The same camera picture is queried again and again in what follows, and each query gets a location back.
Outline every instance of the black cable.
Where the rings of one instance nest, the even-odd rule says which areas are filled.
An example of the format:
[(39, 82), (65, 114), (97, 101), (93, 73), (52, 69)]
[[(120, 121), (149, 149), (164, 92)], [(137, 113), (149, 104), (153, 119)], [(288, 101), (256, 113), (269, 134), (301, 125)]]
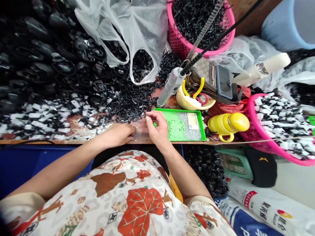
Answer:
[(185, 68), (180, 72), (181, 76), (184, 76), (188, 70), (200, 59), (202, 58), (202, 55), (205, 54), (210, 48), (212, 48), (215, 44), (220, 42), (226, 35), (228, 35), (232, 30), (234, 30), (240, 23), (242, 23), (261, 3), (263, 0), (257, 0), (255, 4), (234, 24), (232, 25), (228, 30), (226, 30), (224, 33), (222, 33), (215, 41), (210, 43), (201, 53), (199, 53), (194, 59), (192, 59)]
[(20, 143), (17, 143), (17, 144), (12, 144), (12, 145), (6, 145), (5, 148), (2, 148), (0, 149), (0, 151), (3, 151), (3, 150), (7, 150), (7, 149), (11, 149), (11, 148), (15, 148), (17, 146), (20, 146), (20, 145), (24, 145), (24, 144), (28, 144), (28, 143), (35, 143), (35, 142), (47, 142), (47, 143), (50, 143), (52, 145), (56, 145), (53, 141), (51, 140), (42, 140), (42, 139), (34, 139), (34, 140), (27, 140), (27, 141), (23, 141), (23, 142), (20, 142)]

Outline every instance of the blue bin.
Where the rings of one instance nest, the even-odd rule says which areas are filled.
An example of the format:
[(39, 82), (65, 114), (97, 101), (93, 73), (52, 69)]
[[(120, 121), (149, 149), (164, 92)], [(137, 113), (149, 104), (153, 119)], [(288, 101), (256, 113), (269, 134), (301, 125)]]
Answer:
[[(23, 145), (0, 151), (0, 199), (27, 182), (50, 163), (76, 147), (52, 145)], [(76, 177), (89, 173), (90, 164)]]
[(265, 19), (262, 39), (281, 52), (314, 49), (314, 9), (314, 0), (283, 0)]

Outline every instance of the yellow bottle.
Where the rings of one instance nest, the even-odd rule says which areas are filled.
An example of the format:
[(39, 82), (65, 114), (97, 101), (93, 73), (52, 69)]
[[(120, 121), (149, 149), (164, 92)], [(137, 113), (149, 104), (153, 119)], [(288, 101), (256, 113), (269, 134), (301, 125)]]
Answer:
[[(209, 119), (208, 128), (211, 132), (219, 135), (221, 141), (229, 143), (234, 139), (234, 134), (249, 129), (248, 118), (241, 113), (221, 114)], [(228, 140), (224, 140), (222, 136), (229, 135)]]

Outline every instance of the pink plastic basket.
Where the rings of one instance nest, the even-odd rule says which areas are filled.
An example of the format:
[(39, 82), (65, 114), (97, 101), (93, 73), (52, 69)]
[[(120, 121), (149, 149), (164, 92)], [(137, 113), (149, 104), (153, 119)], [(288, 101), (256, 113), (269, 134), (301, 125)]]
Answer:
[[(168, 31), (168, 38), (169, 38), (169, 43), (171, 45), (172, 50), (181, 58), (184, 60), (190, 50), (193, 48), (193, 45), (189, 43), (184, 36), (179, 32), (177, 29), (177, 26), (175, 25), (174, 18), (173, 18), (173, 13), (172, 13), (172, 2), (169, 2), (167, 5), (167, 15), (168, 15), (168, 22), (169, 22), (169, 31)], [(229, 7), (228, 1), (225, 3), (225, 7)], [(235, 18), (234, 14), (231, 8), (227, 9), (225, 11), (225, 16), (223, 18), (222, 24), (226, 26), (226, 28), (230, 28), (233, 24), (235, 23)], [(213, 55), (218, 55), (225, 50), (228, 49), (228, 47), (231, 45), (233, 39), (235, 36), (235, 29), (232, 30), (231, 33), (229, 33), (227, 36), (224, 37), (226, 39), (226, 44), (221, 46), (218, 50), (216, 51), (207, 51), (203, 56), (204, 57), (209, 57)], [(202, 52), (203, 50), (200, 48), (196, 48), (195, 52)]]
[[(255, 111), (255, 99), (257, 99), (258, 97), (264, 97), (265, 95), (266, 95), (265, 93), (259, 93), (249, 98), (248, 112), (245, 113), (244, 115), (246, 115), (246, 117), (249, 119), (250, 126), (247, 131), (240, 132), (240, 135), (246, 142), (271, 139), (270, 136), (263, 129), (262, 125), (260, 124)], [(287, 153), (285, 150), (283, 150), (275, 141), (249, 143), (249, 145), (259, 151), (282, 156), (285, 159), (301, 166), (315, 165), (315, 160), (306, 161), (299, 160), (296, 157)]]

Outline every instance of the wooden table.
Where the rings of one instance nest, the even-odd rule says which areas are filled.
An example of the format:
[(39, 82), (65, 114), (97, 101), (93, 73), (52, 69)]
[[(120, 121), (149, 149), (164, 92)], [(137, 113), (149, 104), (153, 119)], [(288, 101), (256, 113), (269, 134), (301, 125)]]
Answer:
[[(153, 97), (159, 96), (161, 93), (160, 89), (157, 89), (153, 93)], [(167, 103), (165, 104), (164, 108), (169, 108), (169, 109), (180, 109), (180, 107), (177, 104), (176, 97), (172, 96)], [(55, 144), (83, 144), (86, 141), (90, 140), (93, 136), (96, 134), (96, 129), (89, 130), (85, 127), (80, 127), (78, 125), (78, 119), (80, 118), (79, 115), (77, 116), (72, 116), (68, 117), (67, 121), (70, 123), (70, 129), (71, 131), (66, 134), (67, 137), (70, 137), (69, 140), (56, 140), (52, 139), (52, 141)], [(146, 126), (145, 120), (141, 119), (138, 120), (137, 122), (132, 122), (131, 123), (133, 126), (137, 128), (137, 132), (134, 136), (135, 140), (131, 141), (130, 144), (152, 144), (153, 142), (151, 141), (148, 133), (148, 128)], [(3, 134), (1, 136), (2, 140), (0, 140), (0, 145), (1, 144), (17, 144), (20, 142), (23, 142), (25, 140), (14, 140), (14, 134)], [(223, 142), (219, 141), (218, 136), (214, 135), (210, 141), (190, 141), (190, 142), (172, 142), (175, 144), (208, 144), (208, 145), (216, 145), (216, 144), (222, 144)], [(48, 144), (47, 142), (34, 142), (31, 144)]]

